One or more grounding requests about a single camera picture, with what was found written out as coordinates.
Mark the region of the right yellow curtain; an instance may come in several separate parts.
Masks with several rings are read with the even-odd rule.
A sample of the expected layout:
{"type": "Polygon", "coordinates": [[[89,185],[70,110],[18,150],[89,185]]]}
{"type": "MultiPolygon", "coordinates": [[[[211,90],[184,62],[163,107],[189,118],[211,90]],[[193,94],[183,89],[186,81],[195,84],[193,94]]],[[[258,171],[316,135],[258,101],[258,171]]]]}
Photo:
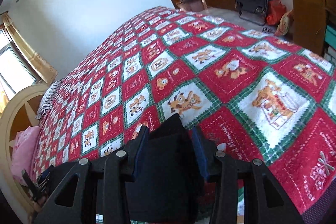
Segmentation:
{"type": "Polygon", "coordinates": [[[25,60],[33,67],[41,79],[50,86],[56,79],[58,71],[25,41],[8,13],[1,15],[1,20],[5,30],[7,30],[25,60]]]}

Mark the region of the red patchwork cartoon bedspread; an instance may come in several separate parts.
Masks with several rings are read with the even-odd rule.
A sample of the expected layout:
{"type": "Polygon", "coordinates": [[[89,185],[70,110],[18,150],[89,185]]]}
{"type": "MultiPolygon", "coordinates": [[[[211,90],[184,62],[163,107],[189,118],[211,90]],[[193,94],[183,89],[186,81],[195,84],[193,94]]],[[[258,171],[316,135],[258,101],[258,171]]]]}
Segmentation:
{"type": "Polygon", "coordinates": [[[155,7],[121,25],[64,79],[31,177],[120,148],[178,114],[220,150],[270,168],[306,223],[335,200],[335,65],[210,15],[155,7]]]}

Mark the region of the red plastic bag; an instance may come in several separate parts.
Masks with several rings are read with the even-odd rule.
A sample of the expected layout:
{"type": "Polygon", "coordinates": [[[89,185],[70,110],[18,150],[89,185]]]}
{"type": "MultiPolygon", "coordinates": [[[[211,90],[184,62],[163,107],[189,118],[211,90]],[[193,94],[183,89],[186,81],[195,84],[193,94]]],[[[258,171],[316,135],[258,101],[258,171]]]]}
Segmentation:
{"type": "Polygon", "coordinates": [[[280,0],[271,0],[268,3],[268,14],[266,23],[275,26],[280,23],[282,16],[287,12],[287,8],[280,0]]]}

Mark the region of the folded pink blanket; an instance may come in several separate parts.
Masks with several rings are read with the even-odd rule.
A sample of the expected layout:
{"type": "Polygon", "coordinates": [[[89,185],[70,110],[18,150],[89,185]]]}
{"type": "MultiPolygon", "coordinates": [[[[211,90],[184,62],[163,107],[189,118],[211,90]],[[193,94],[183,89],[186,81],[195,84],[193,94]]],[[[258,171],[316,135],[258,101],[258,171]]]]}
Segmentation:
{"type": "Polygon", "coordinates": [[[27,186],[22,176],[22,170],[26,170],[29,176],[33,171],[33,156],[40,133],[40,127],[28,127],[25,131],[17,132],[14,149],[11,156],[11,174],[22,186],[27,186]]]}

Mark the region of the brown wooden cabinet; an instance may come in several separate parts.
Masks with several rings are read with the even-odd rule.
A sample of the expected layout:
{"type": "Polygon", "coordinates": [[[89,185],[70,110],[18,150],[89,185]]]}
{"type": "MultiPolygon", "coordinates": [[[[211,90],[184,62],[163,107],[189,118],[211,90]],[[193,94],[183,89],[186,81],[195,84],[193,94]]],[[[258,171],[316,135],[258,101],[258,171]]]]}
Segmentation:
{"type": "Polygon", "coordinates": [[[293,41],[317,55],[325,51],[327,17],[335,15],[335,0],[292,0],[293,41]]]}

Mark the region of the striped grey pillow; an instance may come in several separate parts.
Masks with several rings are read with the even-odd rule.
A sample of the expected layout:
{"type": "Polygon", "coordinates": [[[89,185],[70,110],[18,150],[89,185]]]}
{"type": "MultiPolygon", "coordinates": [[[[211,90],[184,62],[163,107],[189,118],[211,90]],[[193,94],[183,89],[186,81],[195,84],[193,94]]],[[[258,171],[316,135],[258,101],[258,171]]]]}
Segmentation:
{"type": "Polygon", "coordinates": [[[59,79],[59,80],[55,81],[46,90],[46,92],[43,95],[43,97],[41,99],[41,102],[39,104],[39,107],[38,107],[38,110],[37,110],[37,115],[35,116],[35,118],[37,120],[42,119],[48,113],[48,111],[51,109],[52,102],[55,99],[62,83],[63,83],[63,79],[59,79]]]}

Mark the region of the cream and brown headboard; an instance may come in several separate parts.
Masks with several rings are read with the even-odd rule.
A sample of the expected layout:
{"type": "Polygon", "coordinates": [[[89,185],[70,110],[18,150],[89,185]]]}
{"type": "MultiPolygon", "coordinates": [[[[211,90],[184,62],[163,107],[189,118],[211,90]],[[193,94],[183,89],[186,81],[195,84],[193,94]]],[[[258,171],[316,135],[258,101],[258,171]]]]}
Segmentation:
{"type": "Polygon", "coordinates": [[[1,191],[22,223],[29,222],[34,208],[27,191],[12,176],[11,156],[17,132],[39,124],[35,116],[48,88],[47,84],[24,88],[9,101],[1,116],[1,191]]]}

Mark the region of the yellow patterned bag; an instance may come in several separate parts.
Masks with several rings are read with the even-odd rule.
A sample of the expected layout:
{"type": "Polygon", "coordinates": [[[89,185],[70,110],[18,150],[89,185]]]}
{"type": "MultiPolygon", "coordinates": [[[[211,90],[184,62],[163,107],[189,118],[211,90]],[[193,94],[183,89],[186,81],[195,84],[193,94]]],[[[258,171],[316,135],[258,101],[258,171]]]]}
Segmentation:
{"type": "Polygon", "coordinates": [[[293,10],[286,12],[282,16],[280,23],[277,27],[277,30],[274,34],[276,36],[285,36],[289,32],[289,29],[291,25],[293,24],[293,20],[294,20],[293,10]]]}

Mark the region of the window with brown frame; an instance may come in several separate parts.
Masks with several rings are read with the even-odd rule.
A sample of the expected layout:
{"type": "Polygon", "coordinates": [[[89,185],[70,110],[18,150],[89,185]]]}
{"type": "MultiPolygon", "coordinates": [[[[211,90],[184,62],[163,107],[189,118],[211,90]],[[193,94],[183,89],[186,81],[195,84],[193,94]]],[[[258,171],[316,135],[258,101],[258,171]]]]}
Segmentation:
{"type": "Polygon", "coordinates": [[[24,88],[40,84],[43,80],[20,53],[3,24],[0,33],[1,88],[11,99],[24,88]]]}

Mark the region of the black pants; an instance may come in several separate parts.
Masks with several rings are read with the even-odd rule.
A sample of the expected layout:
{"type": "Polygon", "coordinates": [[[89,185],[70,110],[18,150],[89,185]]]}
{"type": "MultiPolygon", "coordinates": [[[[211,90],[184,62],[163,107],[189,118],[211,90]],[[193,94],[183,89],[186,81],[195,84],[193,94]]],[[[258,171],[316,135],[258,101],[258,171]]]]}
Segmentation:
{"type": "Polygon", "coordinates": [[[126,183],[130,220],[194,223],[203,190],[191,139],[177,115],[149,131],[139,173],[126,183]]]}

